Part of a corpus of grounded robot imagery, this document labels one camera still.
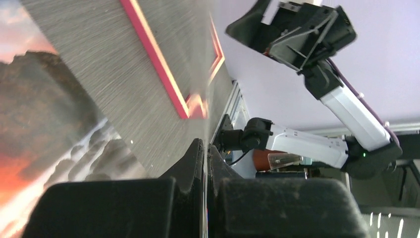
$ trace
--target orange object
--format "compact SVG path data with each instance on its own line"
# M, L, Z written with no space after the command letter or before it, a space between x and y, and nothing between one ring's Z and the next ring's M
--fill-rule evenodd
M286 152L283 151L275 151L275 150L254 150L253 161L255 169L259 171L267 171L270 170L270 163L268 162L268 154L284 154Z

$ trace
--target clear plastic piece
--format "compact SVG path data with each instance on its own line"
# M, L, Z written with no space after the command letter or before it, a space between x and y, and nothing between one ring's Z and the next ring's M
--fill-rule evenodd
M268 154L270 169L275 170L289 165L300 164L303 157L295 154L272 153Z

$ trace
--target metal frame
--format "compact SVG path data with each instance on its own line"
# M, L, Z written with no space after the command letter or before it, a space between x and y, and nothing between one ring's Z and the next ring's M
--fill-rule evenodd
M216 137L218 128L221 125L223 116L225 114L228 114L230 118L233 118L233 116L235 115L236 109L238 107L238 102L239 102L240 98L242 97L241 90L239 89L238 82L237 81L233 81L232 84L233 84L233 89L230 92L230 96L229 96L229 98L227 100L226 106L225 106L225 108L223 110L223 113L222 113L222 115L220 117L219 122L217 123L216 130L213 132L213 136L211 137L211 141L210 141L211 143L214 142L214 138Z
M395 132L418 131L420 129L420 122L391 124L389 128ZM322 136L351 135L351 132L345 127L302 131Z
M411 161L408 167L412 170L417 183L420 185L420 160Z

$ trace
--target black mount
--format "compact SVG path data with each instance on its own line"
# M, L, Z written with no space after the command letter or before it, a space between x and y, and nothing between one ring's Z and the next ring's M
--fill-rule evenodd
M355 179L368 179L386 170L403 154L401 147L391 143L373 151L364 149L352 136L346 137L349 158L341 169Z
M220 152L237 151L247 152L252 149L265 150L271 132L272 121L262 118L252 118L243 130L230 129L229 115L224 115L222 124L216 134L214 145Z
M319 100L343 86L326 61L356 39L342 7L279 3L270 25L261 23L270 0L259 0L226 33L243 45L305 76L305 86Z

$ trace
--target black cable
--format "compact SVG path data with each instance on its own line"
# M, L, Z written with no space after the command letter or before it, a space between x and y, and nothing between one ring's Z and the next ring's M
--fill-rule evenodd
M235 161L233 161L232 163L227 164L227 165L232 166L232 165L234 165L234 164L238 163L240 160L242 160L242 158L243 158L244 156L246 156L246 155L248 154L248 152L249 152L249 150L248 150L247 152L243 153L243 154L241 155L241 157L239 157L237 160L235 160Z

